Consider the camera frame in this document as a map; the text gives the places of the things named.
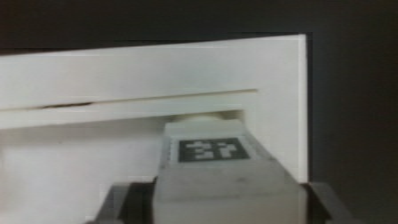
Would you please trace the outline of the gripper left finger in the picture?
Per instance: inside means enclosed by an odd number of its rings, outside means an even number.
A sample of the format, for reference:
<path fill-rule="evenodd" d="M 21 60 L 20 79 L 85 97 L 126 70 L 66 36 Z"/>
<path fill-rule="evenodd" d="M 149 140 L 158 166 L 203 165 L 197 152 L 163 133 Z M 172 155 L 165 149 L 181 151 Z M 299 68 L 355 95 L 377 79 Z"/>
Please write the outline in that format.
<path fill-rule="evenodd" d="M 155 183 L 112 186 L 94 224 L 153 224 Z"/>

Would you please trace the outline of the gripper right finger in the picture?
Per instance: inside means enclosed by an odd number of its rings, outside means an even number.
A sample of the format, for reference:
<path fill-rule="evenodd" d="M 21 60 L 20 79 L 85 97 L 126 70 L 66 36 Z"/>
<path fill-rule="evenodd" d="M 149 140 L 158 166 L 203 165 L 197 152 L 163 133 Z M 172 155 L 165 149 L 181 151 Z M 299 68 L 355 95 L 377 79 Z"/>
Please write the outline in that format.
<path fill-rule="evenodd" d="M 307 191 L 307 224 L 355 224 L 355 217 L 329 184 L 309 182 L 304 184 L 304 189 Z"/>

